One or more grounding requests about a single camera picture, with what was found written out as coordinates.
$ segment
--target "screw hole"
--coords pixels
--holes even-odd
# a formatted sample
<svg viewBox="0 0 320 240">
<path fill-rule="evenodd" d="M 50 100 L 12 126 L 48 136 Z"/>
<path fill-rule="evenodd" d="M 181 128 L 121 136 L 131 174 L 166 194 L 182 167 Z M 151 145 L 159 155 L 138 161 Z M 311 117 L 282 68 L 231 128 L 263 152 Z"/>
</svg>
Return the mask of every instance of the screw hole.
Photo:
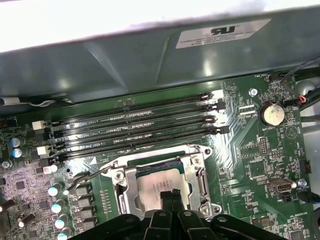
<svg viewBox="0 0 320 240">
<path fill-rule="evenodd" d="M 211 150 L 209 148 L 207 148 L 206 150 L 204 150 L 204 153 L 209 155 L 211 153 Z"/>
</svg>

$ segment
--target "ram slot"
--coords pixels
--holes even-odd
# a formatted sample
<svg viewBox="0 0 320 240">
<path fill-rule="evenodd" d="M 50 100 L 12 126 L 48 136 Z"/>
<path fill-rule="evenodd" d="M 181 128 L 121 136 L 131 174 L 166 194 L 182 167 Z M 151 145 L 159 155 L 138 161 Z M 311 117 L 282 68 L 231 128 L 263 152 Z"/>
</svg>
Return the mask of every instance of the ram slot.
<svg viewBox="0 0 320 240">
<path fill-rule="evenodd" d="M 109 110 L 109 111 L 104 111 L 104 112 L 92 113 L 92 114 L 87 114 L 87 115 L 69 116 L 69 117 L 61 119 L 60 122 L 63 124 L 67 124 L 67 123 L 72 123 L 72 122 L 76 122 L 76 121 L 87 119 L 87 118 L 105 116 L 105 115 L 109 115 L 109 114 L 121 114 L 121 113 L 128 112 L 128 111 L 143 110 L 145 108 L 156 108 L 156 107 L 160 107 L 163 105 L 179 104 L 179 103 L 180 104 L 196 103 L 196 102 L 199 102 L 202 100 L 209 99 L 210 97 L 211 97 L 210 93 L 205 93 L 205 94 L 192 95 L 192 96 L 188 96 L 188 97 L 175 98 L 172 100 L 157 101 L 157 102 L 152 102 L 149 104 L 135 104 L 135 105 L 129 105 L 129 106 L 125 106 L 122 108 L 117 108 L 114 110 Z"/>
<path fill-rule="evenodd" d="M 82 150 L 82 151 L 77 151 L 77 152 L 70 152 L 65 155 L 62 155 L 62 157 L 64 159 L 65 158 L 68 159 L 68 158 L 72 158 L 72 157 L 79 158 L 79 157 L 83 157 L 85 155 L 104 152 L 104 151 L 124 149 L 124 148 L 135 148 L 138 145 L 146 145 L 146 144 L 153 145 L 155 143 L 162 142 L 162 141 L 170 141 L 170 140 L 174 140 L 176 138 L 183 138 L 183 137 L 189 137 L 192 135 L 199 135 L 199 134 L 206 134 L 206 133 L 209 134 L 210 129 L 207 127 L 203 127 L 201 129 L 189 130 L 189 131 L 179 132 L 176 134 L 171 134 L 171 135 L 166 135 L 166 136 L 157 136 L 157 137 L 154 137 L 151 139 L 142 139 L 142 140 L 136 141 L 134 144 L 132 142 L 131 143 L 120 143 L 120 144 L 114 144 L 114 145 L 110 145 L 110 146 L 97 147 L 94 149 Z"/>
<path fill-rule="evenodd" d="M 118 156 L 120 157 L 121 155 L 127 155 L 130 153 L 135 153 L 139 151 L 151 151 L 151 149 L 155 148 L 162 148 L 164 144 L 170 140 L 170 146 L 176 145 L 176 144 L 184 144 L 184 143 L 191 143 L 194 141 L 197 141 L 204 136 L 211 134 L 211 131 L 209 129 L 202 129 L 202 130 L 197 130 L 197 131 L 192 131 L 192 132 L 185 132 L 184 134 L 179 134 L 176 136 L 173 136 L 173 138 L 170 139 L 162 139 L 162 140 L 157 140 L 154 142 L 149 142 L 149 143 L 141 143 L 137 145 L 127 145 L 127 146 L 122 146 L 122 147 L 114 147 L 114 148 L 109 148 L 106 150 L 101 150 L 101 151 L 91 151 L 91 152 L 82 152 L 81 154 L 67 154 L 63 157 L 64 161 L 85 161 L 85 160 L 92 160 L 93 158 L 97 159 L 107 159 L 110 156 Z"/>
<path fill-rule="evenodd" d="M 47 145 L 57 143 L 85 143 L 89 141 L 100 140 L 112 136 L 125 136 L 132 133 L 143 133 L 145 131 L 160 130 L 166 127 L 176 127 L 181 124 L 193 124 L 204 121 L 206 118 L 210 120 L 210 116 L 206 116 L 206 112 L 192 113 L 192 114 L 178 114 L 174 117 L 160 117 L 144 121 L 138 121 L 134 124 L 122 124 L 116 127 L 103 127 L 97 129 L 82 130 L 79 133 L 70 134 L 62 137 L 57 137 L 46 141 Z"/>
<path fill-rule="evenodd" d="M 98 128 L 102 126 L 116 126 L 119 124 L 127 124 L 130 122 L 137 122 L 147 120 L 150 117 L 165 117 L 172 114 L 184 114 L 192 111 L 203 111 L 203 106 L 200 102 L 193 102 L 189 104 L 170 104 L 164 105 L 160 108 L 145 108 L 143 110 L 129 111 L 122 114 L 111 114 L 97 117 L 86 118 L 80 121 L 75 121 L 67 124 L 53 126 L 53 132 L 63 131 L 64 133 L 71 133 L 76 129 Z"/>
<path fill-rule="evenodd" d="M 92 142 L 81 143 L 81 144 L 73 144 L 73 145 L 66 146 L 61 150 L 57 150 L 56 154 L 60 155 L 65 153 L 74 153 L 78 151 L 85 151 L 88 149 L 101 148 L 101 147 L 117 145 L 117 144 L 125 144 L 125 143 L 135 144 L 137 141 L 147 141 L 147 140 L 152 141 L 154 138 L 157 138 L 157 137 L 167 137 L 170 135 L 180 134 L 190 130 L 201 129 L 205 123 L 206 123 L 205 121 L 202 121 L 196 124 L 181 124 L 181 126 L 166 128 L 162 130 L 149 131 L 149 132 L 138 133 L 138 134 L 130 134 L 122 137 L 106 138 L 98 141 L 92 141 Z"/>
</svg>

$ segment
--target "label sticker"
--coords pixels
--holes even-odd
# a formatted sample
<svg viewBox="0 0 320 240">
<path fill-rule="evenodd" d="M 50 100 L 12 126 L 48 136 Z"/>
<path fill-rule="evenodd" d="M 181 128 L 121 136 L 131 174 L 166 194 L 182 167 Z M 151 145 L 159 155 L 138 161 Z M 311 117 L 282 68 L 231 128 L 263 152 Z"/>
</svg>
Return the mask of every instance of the label sticker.
<svg viewBox="0 0 320 240">
<path fill-rule="evenodd" d="M 175 48 L 183 49 L 206 44 L 247 39 L 270 21 L 271 19 L 264 19 L 183 31 L 180 34 L 179 41 Z"/>
</svg>

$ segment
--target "green circuit board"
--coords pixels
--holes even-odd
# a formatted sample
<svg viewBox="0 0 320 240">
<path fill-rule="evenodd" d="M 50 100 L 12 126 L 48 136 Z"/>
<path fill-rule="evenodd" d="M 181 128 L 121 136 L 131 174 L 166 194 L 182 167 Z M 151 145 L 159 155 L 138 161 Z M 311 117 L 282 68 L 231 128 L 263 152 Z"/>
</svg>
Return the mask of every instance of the green circuit board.
<svg viewBox="0 0 320 240">
<path fill-rule="evenodd" d="M 277 126 L 261 120 L 261 109 L 266 103 L 281 106 L 283 100 L 293 98 L 274 76 L 262 73 L 209 81 L 0 119 L 0 163 L 6 164 L 0 167 L 0 177 L 6 180 L 6 184 L 0 185 L 0 199 L 16 202 L 8 210 L 10 226 L 5 239 L 57 239 L 60 230 L 54 222 L 58 216 L 50 208 L 57 199 L 67 203 L 63 213 L 69 216 L 67 226 L 72 235 L 80 234 L 84 228 L 83 219 L 77 214 L 79 206 L 74 203 L 77 197 L 62 193 L 51 197 L 50 186 L 69 186 L 77 174 L 92 174 L 119 156 L 192 143 L 213 149 L 205 167 L 211 202 L 222 206 L 222 213 L 290 240 L 315 240 L 308 216 L 313 206 L 297 198 L 299 191 L 310 187 L 299 108 L 282 106 L 284 120 Z M 195 101 L 197 96 L 207 93 L 213 94 L 213 102 Z M 204 111 L 205 106 L 220 100 L 226 104 L 224 111 Z M 215 128 L 228 126 L 229 133 L 208 132 L 204 122 L 208 116 L 215 117 Z M 273 112 L 269 117 L 269 121 L 279 118 Z M 41 134 L 33 131 L 32 122 L 36 121 L 46 122 L 48 139 L 39 139 Z M 114 124 L 105 126 L 106 121 Z M 68 145 L 66 136 L 69 140 L 88 137 L 92 142 Z M 24 156 L 12 156 L 12 138 L 26 140 Z M 58 171 L 46 172 L 48 168 L 41 165 L 36 154 L 39 146 L 54 146 L 49 159 L 59 162 Z M 268 180 L 277 178 L 294 182 L 304 179 L 308 184 L 283 196 L 268 184 Z M 111 179 L 99 175 L 90 184 L 94 224 L 118 216 Z M 28 213 L 35 213 L 35 219 L 20 229 L 17 219 Z"/>
</svg>

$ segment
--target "integrated circuit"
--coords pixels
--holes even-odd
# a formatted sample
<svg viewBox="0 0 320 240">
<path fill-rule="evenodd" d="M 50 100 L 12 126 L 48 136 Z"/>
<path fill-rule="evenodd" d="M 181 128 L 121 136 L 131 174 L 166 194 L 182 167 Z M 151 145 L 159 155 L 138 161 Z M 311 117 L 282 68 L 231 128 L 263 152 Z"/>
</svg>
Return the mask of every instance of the integrated circuit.
<svg viewBox="0 0 320 240">
<path fill-rule="evenodd" d="M 290 232 L 290 240 L 303 240 L 304 236 L 301 231 Z"/>
<path fill-rule="evenodd" d="M 29 232 L 29 238 L 33 239 L 33 238 L 37 238 L 38 234 L 36 230 L 30 231 Z"/>
<path fill-rule="evenodd" d="M 240 148 L 241 158 L 248 158 L 260 155 L 260 147 L 258 144 L 243 146 Z"/>
<path fill-rule="evenodd" d="M 250 176 L 252 178 L 265 175 L 264 161 L 252 161 L 249 162 Z"/>
<path fill-rule="evenodd" d="M 41 202 L 39 202 L 39 208 L 40 208 L 40 209 L 48 209 L 48 208 L 49 208 L 48 201 L 41 201 Z"/>
<path fill-rule="evenodd" d="M 18 181 L 15 186 L 17 190 L 21 190 L 25 188 L 25 183 L 23 181 Z"/>
</svg>

